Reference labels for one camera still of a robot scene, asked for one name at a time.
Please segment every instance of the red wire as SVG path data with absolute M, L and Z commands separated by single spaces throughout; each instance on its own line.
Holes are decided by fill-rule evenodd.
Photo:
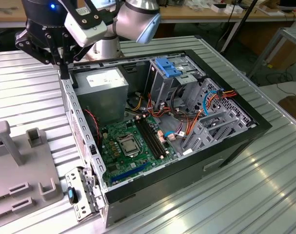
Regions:
M 97 121 L 96 121 L 96 117 L 88 110 L 84 109 L 84 111 L 86 111 L 94 120 L 95 122 L 95 125 L 96 125 L 96 129 L 97 129 L 97 139 L 98 139 L 98 144 L 99 144 L 99 127 L 98 127 L 98 124 L 97 124 Z

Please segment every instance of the gray metal bracket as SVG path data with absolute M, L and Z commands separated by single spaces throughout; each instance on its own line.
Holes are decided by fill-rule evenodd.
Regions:
M 8 122 L 1 121 L 0 226 L 62 198 L 45 132 L 34 128 L 11 138 Z

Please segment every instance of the motherboard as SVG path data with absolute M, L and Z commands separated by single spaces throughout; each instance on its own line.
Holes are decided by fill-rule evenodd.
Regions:
M 103 175 L 108 186 L 133 178 L 178 158 L 162 138 L 152 116 L 114 123 L 102 128 Z

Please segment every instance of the aluminum table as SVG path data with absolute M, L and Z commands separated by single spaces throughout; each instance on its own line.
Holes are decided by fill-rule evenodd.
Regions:
M 273 36 L 273 38 L 270 40 L 264 51 L 261 53 L 261 55 L 258 57 L 256 62 L 254 63 L 251 71 L 248 73 L 248 77 L 251 78 L 255 72 L 259 69 L 260 65 L 263 63 L 263 61 L 266 59 L 266 57 L 269 55 L 269 53 L 272 51 L 272 49 L 276 46 L 276 43 L 279 41 L 280 43 L 282 41 L 289 40 L 293 42 L 296 45 L 296 28 L 280 28 L 276 34 Z M 276 53 L 280 49 L 279 45 L 275 47 L 275 49 L 272 51 L 272 53 Z
M 296 233 L 296 121 L 210 45 L 195 37 L 121 44 L 126 56 L 193 49 L 271 124 L 233 163 L 105 229 L 100 216 L 78 224 L 67 196 L 0 228 L 0 233 Z M 81 165 L 62 105 L 58 75 L 24 52 L 0 53 L 0 120 L 12 135 L 39 127 L 66 191 Z

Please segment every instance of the desk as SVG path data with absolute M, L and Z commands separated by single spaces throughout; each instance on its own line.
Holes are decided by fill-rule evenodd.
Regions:
M 230 22 L 235 22 L 223 48 L 222 52 L 227 48 L 231 38 L 233 37 L 235 31 L 237 30 L 240 22 L 245 15 L 245 11 L 242 14 L 233 14 L 231 16 Z M 202 11 L 194 11 L 187 6 L 177 7 L 177 6 L 167 6 L 161 7 L 161 23 L 216 23 L 216 22 L 227 22 L 230 15 L 225 13 L 216 13 L 211 9 L 203 9 Z M 296 12 L 287 13 L 285 16 L 268 16 L 265 13 L 254 9 L 249 15 L 247 22 L 268 22 L 268 21 L 293 21 L 291 27 L 296 27 Z
M 19 9 L 13 11 L 12 15 L 7 15 L 0 12 L 0 28 L 13 28 L 13 27 L 25 27 L 26 16 L 23 10 L 23 6 L 20 0 L 0 0 L 0 7 L 18 6 Z M 229 15 L 225 13 L 216 13 L 211 9 L 203 9 L 202 11 L 194 11 L 187 6 L 167 6 L 161 7 L 161 23 L 201 23 L 201 22 L 227 22 Z M 245 11 L 242 14 L 233 14 L 230 22 L 235 22 L 223 48 L 222 52 L 227 48 L 231 38 L 237 30 L 241 19 L 243 18 Z M 296 27 L 296 12 L 286 14 L 286 16 L 271 17 L 259 10 L 253 10 L 250 14 L 247 22 L 268 22 L 268 21 L 293 21 L 291 27 Z M 277 49 L 275 49 L 268 58 L 268 62 L 276 55 L 279 48 L 285 41 L 279 43 Z
M 109 230 L 100 215 L 77 223 L 65 196 L 0 227 L 0 233 L 296 233 L 296 120 L 202 39 L 121 43 L 125 56 L 184 49 L 193 49 L 262 114 L 273 126 L 269 132 L 226 167 Z M 46 131 L 66 192 L 65 173 L 82 163 L 65 116 L 56 70 L 22 51 L 0 53 L 0 118 L 9 123 L 21 119 L 19 125 L 11 123 L 11 135 L 31 127 Z
M 0 11 L 0 28 L 24 28 L 26 16 L 20 0 L 0 0 L 0 8 L 17 6 L 12 15 Z
M 268 54 L 272 51 L 276 43 L 282 39 L 289 40 L 296 44 L 296 28 L 281 28 L 276 34 L 273 36 L 265 50 L 258 57 L 257 61 L 253 65 L 251 71 L 248 73 L 248 78 L 251 78 L 255 72 L 259 69 L 260 65 L 263 63 L 264 59 L 268 56 Z

